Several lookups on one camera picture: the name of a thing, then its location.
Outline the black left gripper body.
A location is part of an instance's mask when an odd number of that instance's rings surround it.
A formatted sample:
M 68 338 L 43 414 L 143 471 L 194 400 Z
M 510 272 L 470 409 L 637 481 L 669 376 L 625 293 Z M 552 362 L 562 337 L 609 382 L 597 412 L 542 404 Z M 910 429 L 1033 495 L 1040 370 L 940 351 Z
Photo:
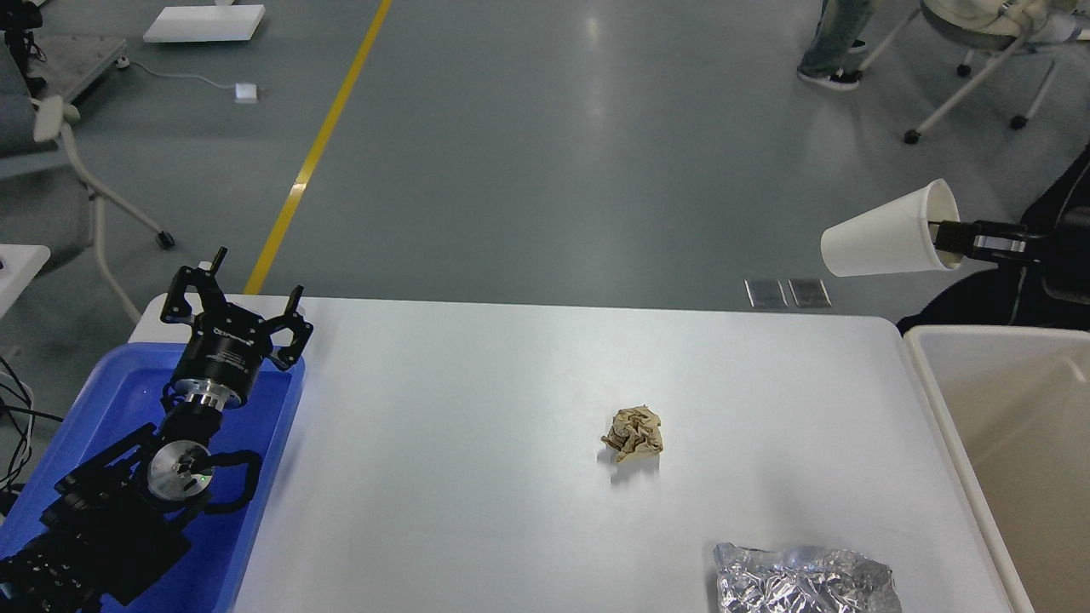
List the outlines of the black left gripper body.
M 235 304 L 206 309 L 191 322 L 191 337 L 174 371 L 174 389 L 213 381 L 234 398 L 249 398 L 261 362 L 272 351 L 264 318 Z

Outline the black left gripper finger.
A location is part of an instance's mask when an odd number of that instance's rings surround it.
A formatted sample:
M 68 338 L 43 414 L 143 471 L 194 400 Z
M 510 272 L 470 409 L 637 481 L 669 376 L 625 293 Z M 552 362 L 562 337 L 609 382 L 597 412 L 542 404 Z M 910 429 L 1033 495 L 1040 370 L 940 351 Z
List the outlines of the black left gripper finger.
M 296 365 L 314 330 L 314 326 L 299 310 L 303 295 L 304 287 L 295 286 L 284 302 L 284 310 L 277 317 L 261 318 L 257 323 L 261 356 L 268 358 L 279 371 L 288 371 Z M 272 337 L 280 330 L 289 330 L 290 341 L 276 346 Z
M 197 295 L 201 302 L 202 317 L 204 315 L 222 314 L 227 309 L 226 295 L 217 280 L 217 273 L 228 255 L 228 248 L 220 247 L 210 261 L 208 268 L 183 266 L 175 272 L 169 284 L 164 306 L 160 311 L 160 322 L 166 324 L 185 324 L 196 326 L 198 314 L 187 302 L 187 295 Z

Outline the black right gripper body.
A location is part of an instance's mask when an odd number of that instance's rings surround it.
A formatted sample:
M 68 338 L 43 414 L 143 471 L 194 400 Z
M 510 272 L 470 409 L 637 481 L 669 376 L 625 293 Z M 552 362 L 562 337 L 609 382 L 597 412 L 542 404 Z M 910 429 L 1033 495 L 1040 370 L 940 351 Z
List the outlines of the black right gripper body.
M 1071 206 L 1047 216 L 1041 283 L 1058 301 L 1089 304 L 1089 206 Z

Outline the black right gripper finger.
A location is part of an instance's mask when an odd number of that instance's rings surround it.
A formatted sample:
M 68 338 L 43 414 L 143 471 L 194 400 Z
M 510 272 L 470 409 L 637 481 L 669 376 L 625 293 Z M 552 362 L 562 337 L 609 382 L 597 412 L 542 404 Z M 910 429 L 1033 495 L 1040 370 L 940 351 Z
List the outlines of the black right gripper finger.
M 965 259 L 1040 259 L 1043 233 L 1019 224 L 934 221 L 932 244 Z

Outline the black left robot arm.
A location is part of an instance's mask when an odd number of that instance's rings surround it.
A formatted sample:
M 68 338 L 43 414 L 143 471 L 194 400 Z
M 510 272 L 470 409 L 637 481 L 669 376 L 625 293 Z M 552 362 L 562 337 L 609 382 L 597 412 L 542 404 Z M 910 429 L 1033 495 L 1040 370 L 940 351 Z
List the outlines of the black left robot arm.
M 265 450 L 214 450 L 226 416 L 249 404 L 261 369 L 294 369 L 314 325 L 302 284 L 270 315 L 228 299 L 207 266 L 183 266 L 164 296 L 160 321 L 187 327 L 161 388 L 160 422 L 133 428 L 55 481 L 43 531 L 3 556 L 4 612 L 99 612 L 136 601 L 187 553 L 187 527 L 249 508 L 261 494 Z

